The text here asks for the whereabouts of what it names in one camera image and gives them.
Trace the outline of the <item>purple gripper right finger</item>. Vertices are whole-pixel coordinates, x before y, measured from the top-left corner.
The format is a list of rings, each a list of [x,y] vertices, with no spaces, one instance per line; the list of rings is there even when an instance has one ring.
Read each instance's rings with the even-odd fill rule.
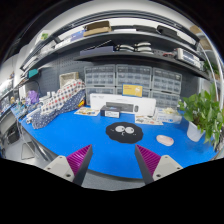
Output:
[[[135,145],[135,157],[145,184],[150,184],[182,169],[182,166],[169,155],[159,156],[140,145]]]

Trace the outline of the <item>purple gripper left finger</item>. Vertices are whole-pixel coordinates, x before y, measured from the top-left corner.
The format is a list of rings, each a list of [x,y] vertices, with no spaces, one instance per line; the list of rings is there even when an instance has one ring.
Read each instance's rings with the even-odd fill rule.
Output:
[[[92,145],[87,145],[67,157],[59,155],[44,170],[81,186],[92,155]]]

